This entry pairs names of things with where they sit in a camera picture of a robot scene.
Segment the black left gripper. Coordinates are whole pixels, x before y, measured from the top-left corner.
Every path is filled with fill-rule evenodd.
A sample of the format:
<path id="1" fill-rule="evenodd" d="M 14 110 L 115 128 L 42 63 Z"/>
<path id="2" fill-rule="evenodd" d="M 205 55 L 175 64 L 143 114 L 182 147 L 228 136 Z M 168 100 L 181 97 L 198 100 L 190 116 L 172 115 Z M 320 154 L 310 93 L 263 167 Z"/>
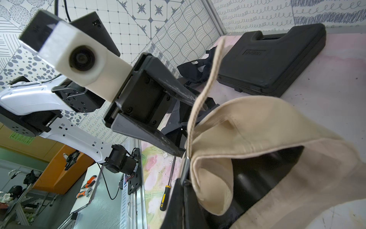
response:
<path id="1" fill-rule="evenodd" d="M 156 128 L 167 112 L 172 97 L 193 106 L 197 96 L 176 79 L 161 60 L 143 53 L 132 68 L 103 122 L 113 132 L 148 142 L 161 150 L 182 157 L 180 150 Z"/>

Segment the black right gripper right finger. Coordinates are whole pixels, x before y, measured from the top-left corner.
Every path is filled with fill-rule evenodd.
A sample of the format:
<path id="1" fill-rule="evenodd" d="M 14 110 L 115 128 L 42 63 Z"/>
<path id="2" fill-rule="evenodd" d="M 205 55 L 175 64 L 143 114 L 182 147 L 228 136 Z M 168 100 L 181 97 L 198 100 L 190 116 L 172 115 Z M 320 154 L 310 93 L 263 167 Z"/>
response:
<path id="1" fill-rule="evenodd" d="M 191 183 L 184 183 L 184 228 L 208 229 L 200 204 Z"/>

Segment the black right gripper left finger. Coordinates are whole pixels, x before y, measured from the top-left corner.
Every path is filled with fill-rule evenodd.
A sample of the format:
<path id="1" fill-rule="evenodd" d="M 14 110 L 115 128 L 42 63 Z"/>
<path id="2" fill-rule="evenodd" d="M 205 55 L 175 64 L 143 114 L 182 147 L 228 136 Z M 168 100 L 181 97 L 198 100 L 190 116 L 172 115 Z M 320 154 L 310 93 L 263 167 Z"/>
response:
<path id="1" fill-rule="evenodd" d="M 184 208 L 184 188 L 181 179 L 175 182 L 165 219 L 160 229 L 182 229 Z"/>

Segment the beige baseball cap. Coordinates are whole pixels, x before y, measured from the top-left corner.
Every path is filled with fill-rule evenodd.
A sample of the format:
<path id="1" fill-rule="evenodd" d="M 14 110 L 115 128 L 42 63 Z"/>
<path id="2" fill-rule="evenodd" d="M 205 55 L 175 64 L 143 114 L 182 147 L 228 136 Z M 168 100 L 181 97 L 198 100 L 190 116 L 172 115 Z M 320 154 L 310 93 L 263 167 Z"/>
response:
<path id="1" fill-rule="evenodd" d="M 304 229 L 331 207 L 365 199 L 366 164 L 358 151 L 280 98 L 236 98 L 198 120 L 224 46 L 221 40 L 187 127 L 185 160 L 203 223 Z"/>

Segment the navy baseball cap metal buckle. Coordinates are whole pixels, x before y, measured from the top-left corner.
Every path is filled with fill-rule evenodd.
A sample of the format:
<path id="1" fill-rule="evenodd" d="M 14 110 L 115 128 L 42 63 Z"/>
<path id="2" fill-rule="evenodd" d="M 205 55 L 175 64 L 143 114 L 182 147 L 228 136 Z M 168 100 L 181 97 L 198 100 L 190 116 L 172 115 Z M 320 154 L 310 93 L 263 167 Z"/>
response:
<path id="1" fill-rule="evenodd" d="M 187 81 L 186 85 L 201 84 L 208 80 L 216 47 L 207 50 L 206 54 L 209 56 L 206 59 L 197 59 L 191 62 L 186 62 L 177 67 L 180 75 Z"/>

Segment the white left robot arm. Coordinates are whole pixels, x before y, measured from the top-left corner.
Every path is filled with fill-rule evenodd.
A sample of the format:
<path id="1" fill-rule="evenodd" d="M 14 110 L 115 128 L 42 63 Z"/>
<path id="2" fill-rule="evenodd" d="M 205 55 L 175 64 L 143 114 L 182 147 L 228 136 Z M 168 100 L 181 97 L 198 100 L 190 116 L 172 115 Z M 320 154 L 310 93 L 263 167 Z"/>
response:
<path id="1" fill-rule="evenodd" d="M 112 95 L 103 123 L 112 131 L 152 143 L 174 156 L 183 150 L 158 125 L 171 104 L 179 100 L 193 106 L 197 96 L 183 86 L 162 62 L 144 53 L 123 76 Z M 26 82 L 24 77 L 1 92 L 1 122 L 25 136 L 41 136 L 79 150 L 113 173 L 131 175 L 139 168 L 134 153 L 111 145 L 79 129 L 62 111 L 81 113 L 100 108 L 106 97 L 79 86 L 61 75 L 45 83 Z"/>

